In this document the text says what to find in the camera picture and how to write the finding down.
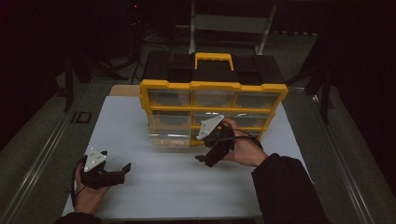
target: person's right hand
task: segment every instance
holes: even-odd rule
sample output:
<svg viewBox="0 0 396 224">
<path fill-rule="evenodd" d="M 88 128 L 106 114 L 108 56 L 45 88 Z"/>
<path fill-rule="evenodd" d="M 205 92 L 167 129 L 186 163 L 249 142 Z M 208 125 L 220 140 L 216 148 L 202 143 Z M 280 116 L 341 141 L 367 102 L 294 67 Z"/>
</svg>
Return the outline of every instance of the person's right hand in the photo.
<svg viewBox="0 0 396 224">
<path fill-rule="evenodd" d="M 237 131 L 238 125 L 235 120 L 224 118 L 223 122 L 230 125 L 234 129 L 235 136 L 248 136 L 245 133 Z M 259 148 L 252 140 L 248 138 L 235 139 L 233 150 L 224 156 L 224 161 L 234 161 L 246 166 L 259 166 L 268 155 Z"/>
</svg>

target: dark background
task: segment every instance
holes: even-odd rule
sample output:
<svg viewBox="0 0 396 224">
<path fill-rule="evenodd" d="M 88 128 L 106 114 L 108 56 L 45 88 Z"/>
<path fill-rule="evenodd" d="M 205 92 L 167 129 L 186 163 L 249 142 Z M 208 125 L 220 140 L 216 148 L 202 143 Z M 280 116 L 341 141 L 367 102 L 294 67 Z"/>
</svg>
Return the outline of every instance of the dark background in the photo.
<svg viewBox="0 0 396 224">
<path fill-rule="evenodd" d="M 256 16 L 269 8 L 264 1 L 198 2 L 197 11 L 212 14 Z M 332 84 L 396 192 L 393 2 L 277 4 L 271 32 L 318 34 L 302 72 L 324 67 L 332 73 Z M 190 24 L 190 7 L 185 0 L 1 0 L 0 148 L 59 90 L 55 78 L 64 71 L 65 56 L 72 49 L 105 63 L 110 56 L 128 56 L 131 51 L 137 55 L 134 44 L 139 38 L 133 36 L 150 28 L 174 39 L 176 24 Z"/>
</svg>

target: person's left hand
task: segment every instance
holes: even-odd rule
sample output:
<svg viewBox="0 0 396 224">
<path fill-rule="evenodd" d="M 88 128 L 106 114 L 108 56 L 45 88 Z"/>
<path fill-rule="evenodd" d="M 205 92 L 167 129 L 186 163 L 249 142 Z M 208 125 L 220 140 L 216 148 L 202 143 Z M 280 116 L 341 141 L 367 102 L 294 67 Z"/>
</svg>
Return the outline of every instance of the person's left hand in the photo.
<svg viewBox="0 0 396 224">
<path fill-rule="evenodd" d="M 82 168 L 83 165 L 80 163 L 75 176 L 77 182 L 75 212 L 94 215 L 102 204 L 102 201 L 110 187 L 91 189 L 83 185 L 81 183 Z"/>
</svg>

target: person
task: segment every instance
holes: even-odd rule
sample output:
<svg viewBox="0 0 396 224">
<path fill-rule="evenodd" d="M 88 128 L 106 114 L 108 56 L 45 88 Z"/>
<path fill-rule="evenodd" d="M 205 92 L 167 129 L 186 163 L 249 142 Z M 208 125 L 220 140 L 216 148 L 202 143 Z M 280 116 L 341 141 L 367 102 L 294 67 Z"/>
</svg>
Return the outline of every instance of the person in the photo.
<svg viewBox="0 0 396 224">
<path fill-rule="evenodd" d="M 238 131 L 235 120 L 224 118 L 223 122 L 231 126 L 235 136 L 247 135 Z M 251 175 L 265 224 L 331 223 L 299 160 L 281 157 L 276 153 L 268 156 L 248 138 L 235 139 L 234 149 L 225 155 L 223 160 L 255 168 Z M 94 214 L 109 187 L 99 190 L 84 187 L 80 183 L 79 172 L 76 173 L 76 181 L 79 195 L 75 212 L 60 217 L 54 223 L 101 223 L 101 219 Z"/>
</svg>

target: black sleeve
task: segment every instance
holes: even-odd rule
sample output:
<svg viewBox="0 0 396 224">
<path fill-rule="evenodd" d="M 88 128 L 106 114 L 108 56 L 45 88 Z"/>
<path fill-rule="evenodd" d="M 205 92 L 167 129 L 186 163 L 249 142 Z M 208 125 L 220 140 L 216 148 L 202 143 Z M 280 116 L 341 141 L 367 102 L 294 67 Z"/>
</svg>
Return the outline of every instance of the black sleeve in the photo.
<svg viewBox="0 0 396 224">
<path fill-rule="evenodd" d="M 53 224 L 102 224 L 102 220 L 90 214 L 69 213 L 58 218 Z"/>
<path fill-rule="evenodd" d="M 273 154 L 252 176 L 265 224 L 330 223 L 299 160 Z"/>
</svg>

